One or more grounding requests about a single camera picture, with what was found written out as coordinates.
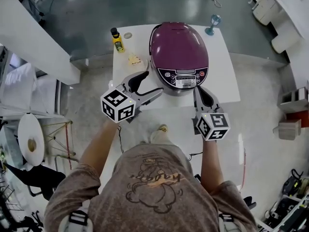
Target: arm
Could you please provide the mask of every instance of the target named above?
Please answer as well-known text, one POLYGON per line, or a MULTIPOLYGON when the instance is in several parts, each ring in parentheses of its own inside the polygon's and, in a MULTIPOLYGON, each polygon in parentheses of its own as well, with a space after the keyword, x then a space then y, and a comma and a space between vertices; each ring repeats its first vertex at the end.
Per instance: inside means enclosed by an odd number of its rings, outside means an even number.
POLYGON ((217 143, 203 140, 203 158, 201 184, 208 193, 223 183, 223 175, 219 163, 217 143))
POLYGON ((93 167, 100 176, 114 139, 118 124, 108 119, 84 151, 80 163, 93 167))
POLYGON ((84 151, 78 166, 59 184, 45 210, 45 231, 57 232, 66 215, 98 195, 99 177, 117 127, 118 124, 108 119, 84 151))
POLYGON ((216 202, 220 212, 236 218, 247 231, 256 231, 254 217, 231 181, 223 180, 215 141, 203 141, 201 184, 216 202))

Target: rice cooker control panel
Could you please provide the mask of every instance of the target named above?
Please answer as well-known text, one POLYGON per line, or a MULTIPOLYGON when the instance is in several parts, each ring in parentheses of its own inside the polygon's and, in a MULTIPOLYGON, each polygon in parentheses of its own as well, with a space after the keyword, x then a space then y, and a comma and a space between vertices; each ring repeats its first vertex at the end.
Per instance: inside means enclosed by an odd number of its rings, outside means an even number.
POLYGON ((200 85, 207 76, 208 67, 193 70, 157 69, 161 78, 169 85, 178 89, 194 88, 200 85))

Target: rice cooker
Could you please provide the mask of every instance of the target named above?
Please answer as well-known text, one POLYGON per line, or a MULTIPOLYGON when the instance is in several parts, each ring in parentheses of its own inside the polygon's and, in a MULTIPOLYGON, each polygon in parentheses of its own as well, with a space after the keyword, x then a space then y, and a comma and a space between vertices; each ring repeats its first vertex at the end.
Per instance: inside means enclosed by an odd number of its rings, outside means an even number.
POLYGON ((170 95, 186 94, 206 79, 206 46, 198 32, 183 22, 157 25, 150 36, 149 54, 159 82, 170 95))

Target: bottle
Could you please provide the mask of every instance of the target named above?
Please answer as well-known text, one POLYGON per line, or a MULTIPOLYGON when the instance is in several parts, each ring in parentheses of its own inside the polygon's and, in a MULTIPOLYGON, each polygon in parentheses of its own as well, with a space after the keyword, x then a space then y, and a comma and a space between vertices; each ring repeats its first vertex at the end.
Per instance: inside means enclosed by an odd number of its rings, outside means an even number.
POLYGON ((117 31, 117 28, 112 28, 111 33, 112 33, 112 42, 115 44, 117 51, 119 53, 125 52, 124 44, 122 43, 122 39, 119 32, 117 31))

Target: white round table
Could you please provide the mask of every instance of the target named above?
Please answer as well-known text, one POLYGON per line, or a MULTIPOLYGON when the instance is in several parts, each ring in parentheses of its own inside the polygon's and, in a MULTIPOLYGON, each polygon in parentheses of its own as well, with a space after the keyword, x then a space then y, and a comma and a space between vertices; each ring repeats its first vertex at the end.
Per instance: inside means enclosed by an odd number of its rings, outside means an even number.
POLYGON ((24 114, 18 125, 18 142, 21 153, 32 166, 42 163, 45 154, 43 131, 33 114, 24 114))

